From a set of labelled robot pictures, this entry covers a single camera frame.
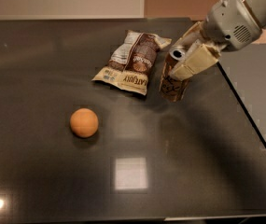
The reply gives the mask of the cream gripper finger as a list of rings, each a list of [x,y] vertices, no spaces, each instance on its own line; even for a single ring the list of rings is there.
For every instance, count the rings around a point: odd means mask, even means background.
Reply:
[[[182,60],[170,71],[170,77],[183,81],[216,64],[221,50],[214,45],[193,43]]]
[[[170,48],[169,53],[172,57],[184,57],[197,40],[203,41],[202,35],[203,22],[194,23]]]

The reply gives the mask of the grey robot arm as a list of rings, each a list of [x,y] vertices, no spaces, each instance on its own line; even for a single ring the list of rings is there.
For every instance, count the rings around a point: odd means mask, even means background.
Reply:
[[[219,0],[204,21],[192,25],[170,48],[176,60],[170,76],[182,81],[218,62],[225,51],[240,50],[266,29],[266,0]]]

